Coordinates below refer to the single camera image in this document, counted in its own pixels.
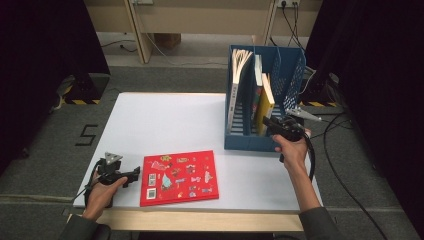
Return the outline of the white picture book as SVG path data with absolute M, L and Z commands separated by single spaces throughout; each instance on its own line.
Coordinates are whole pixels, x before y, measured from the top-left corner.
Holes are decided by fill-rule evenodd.
M 238 96 L 238 88 L 242 79 L 241 73 L 245 65 L 251 59 L 253 52 L 245 49 L 234 49 L 232 51 L 232 78 L 230 97 L 228 102 L 228 116 L 227 116 L 227 131 L 230 132 L 233 126 L 233 119 L 235 115 L 235 107 Z

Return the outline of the black stand base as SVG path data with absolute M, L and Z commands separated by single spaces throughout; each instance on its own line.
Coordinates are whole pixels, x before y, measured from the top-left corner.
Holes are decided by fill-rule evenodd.
M 62 95 L 64 104 L 99 104 L 110 80 L 109 75 L 91 74 L 86 81 L 72 80 Z
M 298 102 L 303 106 L 336 107 L 335 97 L 331 93 L 328 81 L 309 80 L 301 88 Z

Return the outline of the black curtain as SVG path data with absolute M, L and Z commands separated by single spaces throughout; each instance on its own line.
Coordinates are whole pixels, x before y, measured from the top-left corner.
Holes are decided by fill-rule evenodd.
M 306 53 L 424 238 L 424 0 L 323 0 Z
M 0 175 L 32 141 L 62 81 L 109 72 L 84 0 L 0 0 Z

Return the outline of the person's left hand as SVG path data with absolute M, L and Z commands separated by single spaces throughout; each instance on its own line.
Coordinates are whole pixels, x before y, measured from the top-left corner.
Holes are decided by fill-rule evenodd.
M 103 213 L 104 209 L 110 204 L 118 188 L 123 186 L 127 177 L 118 179 L 111 185 L 96 183 L 92 187 L 88 203 L 82 217 L 91 221 L 96 221 Z

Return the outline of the red book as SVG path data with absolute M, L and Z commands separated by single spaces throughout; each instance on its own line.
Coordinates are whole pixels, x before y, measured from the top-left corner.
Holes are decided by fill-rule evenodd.
M 218 198 L 212 150 L 144 157 L 141 207 Z

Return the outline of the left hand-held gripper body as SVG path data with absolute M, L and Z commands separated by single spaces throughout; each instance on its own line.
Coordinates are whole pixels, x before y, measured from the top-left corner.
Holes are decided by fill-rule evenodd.
M 104 185 L 111 185 L 121 178 L 122 173 L 119 171 L 121 159 L 121 155 L 106 153 L 105 157 L 99 160 L 97 180 Z

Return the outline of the teal cover book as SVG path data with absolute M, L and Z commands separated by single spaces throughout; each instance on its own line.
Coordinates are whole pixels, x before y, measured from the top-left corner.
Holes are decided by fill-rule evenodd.
M 259 105 L 260 96 L 261 96 L 262 88 L 263 88 L 262 56 L 259 54 L 256 54 L 254 59 L 254 75 L 255 75 L 255 79 L 254 79 L 251 121 L 252 121 L 252 127 L 256 130 L 257 129 L 256 115 L 257 115 L 258 105 Z

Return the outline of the yellow book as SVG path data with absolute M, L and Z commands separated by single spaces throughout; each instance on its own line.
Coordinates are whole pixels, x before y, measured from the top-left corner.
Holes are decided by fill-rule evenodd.
M 271 117 L 275 105 L 275 100 L 270 85 L 270 77 L 268 74 L 262 74 L 262 83 L 263 89 L 256 112 L 256 130 L 258 136 L 264 136 L 266 134 L 267 126 L 264 124 L 263 118 Z

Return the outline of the blue plastic file rack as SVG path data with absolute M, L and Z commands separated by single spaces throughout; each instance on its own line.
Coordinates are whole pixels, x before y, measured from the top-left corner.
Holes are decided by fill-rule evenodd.
M 233 126 L 227 131 L 228 102 L 232 78 L 232 51 L 245 49 L 253 54 L 243 68 L 238 96 L 235 107 Z M 275 99 L 272 114 L 282 117 L 287 109 L 296 108 L 306 59 L 300 48 L 277 46 L 246 46 L 231 45 L 228 50 L 227 90 L 225 101 L 224 148 L 227 150 L 248 150 L 270 152 L 275 143 L 268 134 L 258 136 L 252 127 L 251 113 L 254 92 L 254 59 L 255 55 L 262 56 L 262 73 L 270 77 L 270 85 Z

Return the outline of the light wooden desk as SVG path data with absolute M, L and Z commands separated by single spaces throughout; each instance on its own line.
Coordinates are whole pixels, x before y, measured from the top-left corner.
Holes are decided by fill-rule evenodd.
M 288 24 L 308 37 L 324 0 L 300 0 L 277 8 L 277 0 L 83 0 L 98 32 L 132 33 L 141 63 L 150 61 L 155 33 L 247 35 L 255 45 L 289 36 Z

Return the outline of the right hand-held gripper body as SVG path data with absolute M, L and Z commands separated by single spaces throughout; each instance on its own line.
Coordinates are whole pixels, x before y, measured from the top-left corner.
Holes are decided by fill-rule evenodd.
M 305 134 L 305 129 L 301 120 L 321 121 L 320 117 L 317 117 L 300 107 L 287 109 L 286 114 L 283 117 L 277 118 L 280 121 L 280 125 L 274 127 L 274 132 L 272 134 L 281 135 L 292 142 L 299 141 Z

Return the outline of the person's right hand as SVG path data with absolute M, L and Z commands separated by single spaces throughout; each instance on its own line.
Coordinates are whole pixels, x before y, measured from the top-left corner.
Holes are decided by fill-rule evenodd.
M 284 156 L 284 166 L 288 172 L 306 172 L 305 158 L 308 148 L 304 137 L 292 142 L 281 135 L 273 135 L 272 140 L 277 143 L 275 151 Z

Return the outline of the brown cardboard box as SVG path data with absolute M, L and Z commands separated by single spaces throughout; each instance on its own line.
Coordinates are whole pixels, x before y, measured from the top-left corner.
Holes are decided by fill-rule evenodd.
M 155 33 L 155 43 L 166 49 L 173 49 L 181 43 L 181 35 L 174 33 Z

